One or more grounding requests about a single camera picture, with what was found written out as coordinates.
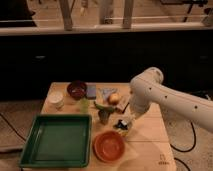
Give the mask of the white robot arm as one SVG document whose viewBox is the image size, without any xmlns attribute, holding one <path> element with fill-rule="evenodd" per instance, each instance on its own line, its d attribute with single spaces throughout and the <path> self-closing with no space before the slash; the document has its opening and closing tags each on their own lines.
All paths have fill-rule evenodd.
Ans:
<svg viewBox="0 0 213 171">
<path fill-rule="evenodd" d="M 213 101 L 168 88 L 162 84 L 163 80 L 162 71 L 156 67 L 147 68 L 131 79 L 129 119 L 140 118 L 154 102 L 213 133 Z"/>
</svg>

